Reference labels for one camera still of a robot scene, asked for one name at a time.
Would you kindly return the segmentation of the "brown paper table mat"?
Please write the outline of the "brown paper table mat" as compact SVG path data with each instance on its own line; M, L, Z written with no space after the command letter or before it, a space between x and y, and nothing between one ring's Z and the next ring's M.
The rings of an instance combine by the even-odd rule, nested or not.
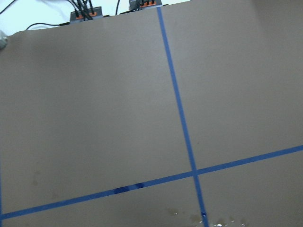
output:
M0 180L3 227L302 226L302 1L9 36Z

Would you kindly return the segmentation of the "orange circuit board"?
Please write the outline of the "orange circuit board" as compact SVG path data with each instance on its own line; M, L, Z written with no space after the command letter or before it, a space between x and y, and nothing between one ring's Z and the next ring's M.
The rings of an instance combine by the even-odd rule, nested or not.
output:
M129 10L160 7L162 5L161 0L129 0Z
M100 19L102 17L102 7L94 7L93 9L89 8L87 9L87 11L84 12L81 12L80 10L74 10L70 14L70 24Z

